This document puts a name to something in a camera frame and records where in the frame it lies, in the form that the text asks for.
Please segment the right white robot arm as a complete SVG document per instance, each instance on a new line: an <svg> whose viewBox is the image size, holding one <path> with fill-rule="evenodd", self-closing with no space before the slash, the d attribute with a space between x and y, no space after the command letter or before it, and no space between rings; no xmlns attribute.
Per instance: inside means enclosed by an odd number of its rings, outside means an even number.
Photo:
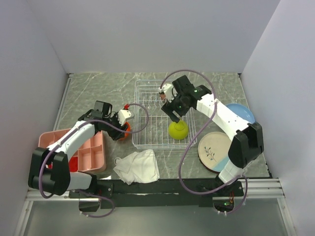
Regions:
<svg viewBox="0 0 315 236"><path fill-rule="evenodd" d="M250 123L232 112L215 96L214 90L204 85L194 86L186 75L171 83L162 82L158 89L165 101L162 111L179 123L180 118L195 109L214 122L231 140L228 162L219 173L216 192L228 195L234 178L264 151L263 131L259 123Z"/></svg>

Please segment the yellow-green bowl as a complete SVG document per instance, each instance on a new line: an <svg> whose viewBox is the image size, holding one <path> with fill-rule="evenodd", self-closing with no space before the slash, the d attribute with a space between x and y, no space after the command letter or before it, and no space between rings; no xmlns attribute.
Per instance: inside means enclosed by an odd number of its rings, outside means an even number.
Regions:
<svg viewBox="0 0 315 236"><path fill-rule="evenodd" d="M179 122L172 121L168 127L168 134L175 140L183 140L189 134L189 127L183 120Z"/></svg>

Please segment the beige blue leaf plate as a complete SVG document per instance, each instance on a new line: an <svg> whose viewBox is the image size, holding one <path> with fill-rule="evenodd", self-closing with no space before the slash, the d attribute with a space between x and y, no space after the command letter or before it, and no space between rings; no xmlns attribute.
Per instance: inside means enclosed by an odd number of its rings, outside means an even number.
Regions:
<svg viewBox="0 0 315 236"><path fill-rule="evenodd" d="M211 170L221 172L227 164L231 140L225 133L206 134L198 144L198 157Z"/></svg>

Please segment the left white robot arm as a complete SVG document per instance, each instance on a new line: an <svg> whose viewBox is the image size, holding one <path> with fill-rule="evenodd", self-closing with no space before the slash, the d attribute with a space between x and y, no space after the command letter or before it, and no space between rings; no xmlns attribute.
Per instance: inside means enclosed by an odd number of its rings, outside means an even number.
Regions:
<svg viewBox="0 0 315 236"><path fill-rule="evenodd" d="M28 178L30 188L38 189L42 197L62 195L69 190L81 190L88 198L98 193L97 178L93 174L69 170L69 161L79 148L100 131L114 140L127 132L126 122L133 118L127 107L112 111L112 105L96 101L94 108L80 116L75 125L46 148L37 147L31 157Z"/></svg>

